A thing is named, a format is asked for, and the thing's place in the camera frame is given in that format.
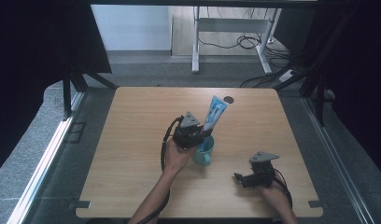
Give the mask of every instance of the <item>blue toothpaste tube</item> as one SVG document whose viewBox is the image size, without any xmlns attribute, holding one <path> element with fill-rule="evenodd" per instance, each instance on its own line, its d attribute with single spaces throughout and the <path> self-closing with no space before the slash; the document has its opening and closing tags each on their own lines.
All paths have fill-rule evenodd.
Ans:
<svg viewBox="0 0 381 224">
<path fill-rule="evenodd" d="M 220 116 L 222 115 L 223 111 L 225 111 L 227 106 L 228 106 L 228 103 L 219 99 L 215 95 L 213 96 L 213 99 L 211 100 L 210 109 L 208 110 L 207 116 L 205 117 L 205 124 L 203 125 L 203 131 L 214 129 L 214 126 L 216 125 L 217 121 L 219 120 Z M 204 141 L 199 146 L 200 149 L 205 148 L 205 142 L 206 141 Z"/>
</svg>

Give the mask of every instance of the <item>black curtain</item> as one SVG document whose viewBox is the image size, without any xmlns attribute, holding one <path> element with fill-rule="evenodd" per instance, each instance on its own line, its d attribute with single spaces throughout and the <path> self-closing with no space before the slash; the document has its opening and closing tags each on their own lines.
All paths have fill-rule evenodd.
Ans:
<svg viewBox="0 0 381 224">
<path fill-rule="evenodd" d="M 111 73 L 89 5 L 0 2 L 0 167 L 68 72 Z"/>
<path fill-rule="evenodd" d="M 334 111 L 381 170 L 381 1 L 361 1 L 325 68 Z"/>
</svg>

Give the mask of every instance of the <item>white wall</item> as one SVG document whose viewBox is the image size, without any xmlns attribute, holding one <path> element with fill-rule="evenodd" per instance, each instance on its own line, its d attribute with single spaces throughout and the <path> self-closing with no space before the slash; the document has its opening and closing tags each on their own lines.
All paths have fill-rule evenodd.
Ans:
<svg viewBox="0 0 381 224">
<path fill-rule="evenodd" d="M 169 7 L 93 5 L 106 50 L 170 50 Z"/>
</svg>

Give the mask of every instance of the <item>forearm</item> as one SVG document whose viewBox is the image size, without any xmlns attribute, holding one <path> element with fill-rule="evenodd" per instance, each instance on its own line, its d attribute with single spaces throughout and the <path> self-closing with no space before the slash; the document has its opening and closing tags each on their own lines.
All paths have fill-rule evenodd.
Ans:
<svg viewBox="0 0 381 224">
<path fill-rule="evenodd" d="M 263 198 L 269 205 L 271 205 L 276 212 L 280 215 L 283 224 L 297 224 L 298 220 L 295 214 L 292 211 L 292 208 L 289 205 L 286 194 L 276 184 L 267 188 L 260 188 Z"/>
<path fill-rule="evenodd" d="M 144 201 L 140 204 L 128 223 L 137 223 L 145 217 L 149 216 L 152 212 L 156 211 L 156 209 L 158 209 L 159 206 L 161 206 L 161 204 L 164 202 L 164 199 L 175 178 L 175 172 L 163 171 L 156 185 L 153 187 Z M 156 223 L 157 220 L 157 218 L 153 218 L 149 223 Z"/>
</svg>

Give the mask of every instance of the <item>wooden table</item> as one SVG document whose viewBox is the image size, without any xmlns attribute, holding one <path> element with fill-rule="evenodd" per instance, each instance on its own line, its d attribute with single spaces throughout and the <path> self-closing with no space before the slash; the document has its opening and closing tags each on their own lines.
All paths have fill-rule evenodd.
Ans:
<svg viewBox="0 0 381 224">
<path fill-rule="evenodd" d="M 258 151 L 279 155 L 273 166 L 286 178 L 298 217 L 319 217 L 318 196 L 276 91 L 225 88 L 119 88 L 109 110 L 80 196 L 91 202 L 79 217 L 131 217 L 158 180 L 162 138 L 190 111 L 204 123 L 211 98 L 232 96 L 216 125 L 209 166 L 190 159 L 171 187 L 161 217 L 276 217 L 255 189 L 233 173 L 250 175 Z"/>
</svg>

